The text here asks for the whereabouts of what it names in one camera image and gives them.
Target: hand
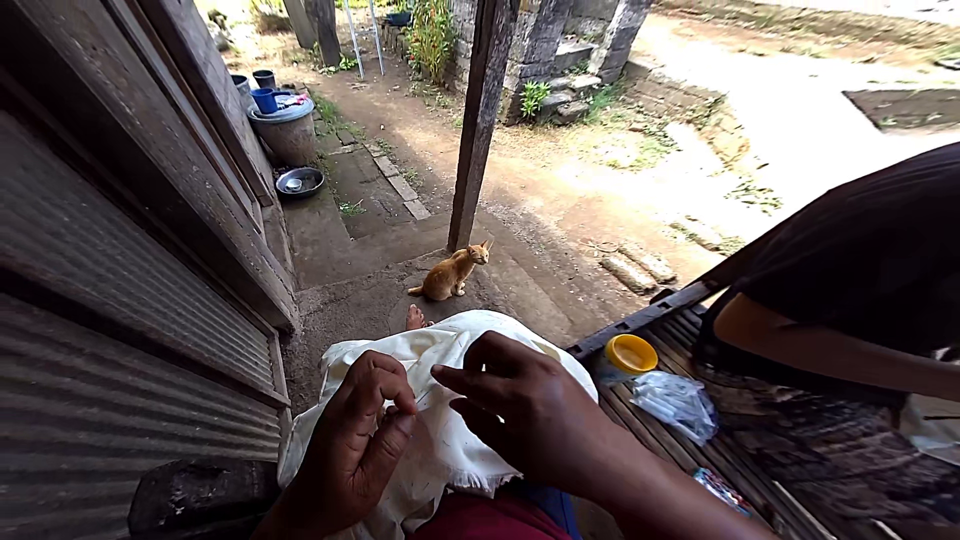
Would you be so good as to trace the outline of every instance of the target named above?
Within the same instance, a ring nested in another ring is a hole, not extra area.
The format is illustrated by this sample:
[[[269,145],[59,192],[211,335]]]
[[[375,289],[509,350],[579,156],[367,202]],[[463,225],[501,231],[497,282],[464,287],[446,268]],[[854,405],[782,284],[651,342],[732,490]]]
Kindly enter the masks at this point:
[[[385,400],[394,400],[379,428]],[[413,434],[417,403],[403,365],[366,351],[317,421],[300,470],[253,538],[320,538],[359,522],[380,501]]]
[[[463,370],[431,373],[465,396],[450,407],[470,431],[528,479],[589,498],[606,483],[598,473],[636,445],[560,362],[494,331],[470,345]]]

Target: cloth pile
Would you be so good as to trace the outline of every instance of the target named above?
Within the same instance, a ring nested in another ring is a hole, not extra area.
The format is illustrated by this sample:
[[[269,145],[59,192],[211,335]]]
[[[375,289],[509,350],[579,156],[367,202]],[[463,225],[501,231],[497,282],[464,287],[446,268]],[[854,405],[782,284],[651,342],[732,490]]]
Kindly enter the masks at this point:
[[[340,387],[350,365],[367,350],[393,356],[406,368],[407,380],[417,398],[418,421],[380,503],[365,520],[335,538],[402,540],[404,531],[413,532],[433,516],[448,485],[492,497],[498,486],[522,476],[467,429],[460,415],[447,406],[459,395],[430,376],[434,364],[463,367],[467,348],[488,330],[556,359],[596,401],[596,388],[587,370],[573,356],[502,313],[466,311],[431,327],[376,341],[342,341],[324,353],[328,369],[320,401],[294,419],[289,444],[280,447],[286,448],[277,468],[280,486],[286,487],[297,474],[324,407]]]

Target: dirt ground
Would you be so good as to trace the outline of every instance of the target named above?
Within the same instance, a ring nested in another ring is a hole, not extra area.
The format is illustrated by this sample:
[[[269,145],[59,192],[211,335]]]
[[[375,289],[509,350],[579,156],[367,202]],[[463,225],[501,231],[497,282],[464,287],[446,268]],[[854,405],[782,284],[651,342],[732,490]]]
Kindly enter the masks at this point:
[[[929,51],[891,50],[882,43],[785,37],[659,14],[648,17],[644,29],[648,28],[668,31],[680,39],[710,40],[734,53],[830,55],[889,62],[915,70],[918,77],[924,75],[922,66],[929,65]],[[348,33],[345,28],[341,31],[348,43]],[[462,96],[447,92],[423,95],[423,84],[411,82],[406,62],[389,54],[386,75],[381,76],[369,43],[362,56],[368,77],[361,82],[355,71],[324,75],[311,69],[306,52],[290,33],[260,36],[245,25],[234,26],[232,32],[235,51],[224,54],[232,72],[249,74],[266,67],[282,82],[306,82],[319,88],[323,98],[335,103],[344,118],[368,138],[382,138],[394,147],[399,164],[411,171],[411,184],[431,212],[449,212]],[[350,48],[345,46],[344,51],[349,53]],[[605,255],[603,247],[635,243],[654,251],[670,262],[683,284],[724,257],[670,229],[665,223],[671,216],[712,214],[718,217],[715,228],[721,233],[748,241],[785,217],[770,217],[725,199],[739,179],[723,174],[722,164],[690,130],[674,126],[670,135],[679,152],[668,154],[656,166],[634,170],[612,166],[612,162],[623,161],[624,152],[641,146],[644,136],[615,122],[565,128],[498,126],[478,223],[488,220],[487,230],[505,227],[521,240],[532,255],[530,267],[525,268],[531,276],[541,272],[568,279],[565,294],[574,306],[582,302],[584,310],[593,311],[596,322],[591,324],[596,330],[604,326],[603,321],[610,323],[646,305],[645,298],[629,292],[597,265]],[[597,290],[605,292],[598,295]]]

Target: black shirt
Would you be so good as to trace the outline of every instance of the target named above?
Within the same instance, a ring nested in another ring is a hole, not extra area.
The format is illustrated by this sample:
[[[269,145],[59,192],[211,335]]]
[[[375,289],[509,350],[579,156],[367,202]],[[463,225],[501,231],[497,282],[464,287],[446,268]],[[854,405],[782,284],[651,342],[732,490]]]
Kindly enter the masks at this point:
[[[913,355],[960,345],[960,143],[840,185],[789,219],[708,310],[696,359],[774,384],[896,405],[900,392],[728,345],[713,321],[742,292],[797,323]]]

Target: yellow lid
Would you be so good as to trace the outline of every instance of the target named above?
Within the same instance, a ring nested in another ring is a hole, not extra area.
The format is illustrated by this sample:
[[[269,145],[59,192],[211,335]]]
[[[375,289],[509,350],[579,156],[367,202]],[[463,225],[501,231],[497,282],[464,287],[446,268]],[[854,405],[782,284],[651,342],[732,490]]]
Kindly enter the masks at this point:
[[[610,363],[627,373],[639,375],[657,367],[657,351],[645,340],[621,333],[610,338],[605,349]]]

